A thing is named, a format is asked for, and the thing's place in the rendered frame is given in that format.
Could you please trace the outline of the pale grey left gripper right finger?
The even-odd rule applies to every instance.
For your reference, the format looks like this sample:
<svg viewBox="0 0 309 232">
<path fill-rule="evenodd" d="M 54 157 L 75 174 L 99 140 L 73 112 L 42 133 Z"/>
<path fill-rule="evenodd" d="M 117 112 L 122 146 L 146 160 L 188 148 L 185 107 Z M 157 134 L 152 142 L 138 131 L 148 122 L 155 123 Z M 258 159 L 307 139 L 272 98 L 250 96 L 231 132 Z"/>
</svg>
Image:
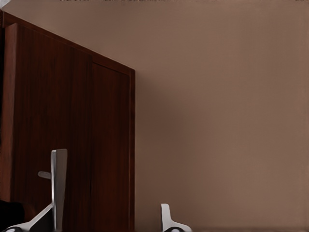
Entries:
<svg viewBox="0 0 309 232">
<path fill-rule="evenodd" d="M 172 220 L 170 207 L 167 203 L 161 204 L 161 221 L 162 232 L 193 232 L 189 226 Z"/>
</svg>

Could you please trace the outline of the dark brown wooden cabinet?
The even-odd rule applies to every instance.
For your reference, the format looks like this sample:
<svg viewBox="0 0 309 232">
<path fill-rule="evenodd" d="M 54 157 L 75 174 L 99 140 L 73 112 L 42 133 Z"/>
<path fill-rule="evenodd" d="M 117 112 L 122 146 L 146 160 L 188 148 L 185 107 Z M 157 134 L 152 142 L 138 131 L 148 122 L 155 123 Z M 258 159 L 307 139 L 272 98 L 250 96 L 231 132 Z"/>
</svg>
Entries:
<svg viewBox="0 0 309 232">
<path fill-rule="evenodd" d="M 90 229 L 86 232 L 134 230 L 134 70 L 0 11 L 0 151 L 5 29 L 12 24 L 43 33 L 91 57 Z"/>
</svg>

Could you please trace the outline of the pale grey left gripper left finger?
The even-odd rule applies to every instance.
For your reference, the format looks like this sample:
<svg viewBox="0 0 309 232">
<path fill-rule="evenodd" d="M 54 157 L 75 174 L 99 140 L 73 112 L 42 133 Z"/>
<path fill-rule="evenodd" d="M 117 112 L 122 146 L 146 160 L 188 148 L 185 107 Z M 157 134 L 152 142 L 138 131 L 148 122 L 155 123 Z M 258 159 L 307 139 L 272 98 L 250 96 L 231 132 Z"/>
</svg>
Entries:
<svg viewBox="0 0 309 232">
<path fill-rule="evenodd" d="M 66 189 L 67 150 L 57 149 L 51 152 L 52 202 L 32 220 L 6 228 L 3 232 L 62 232 L 63 210 Z"/>
</svg>

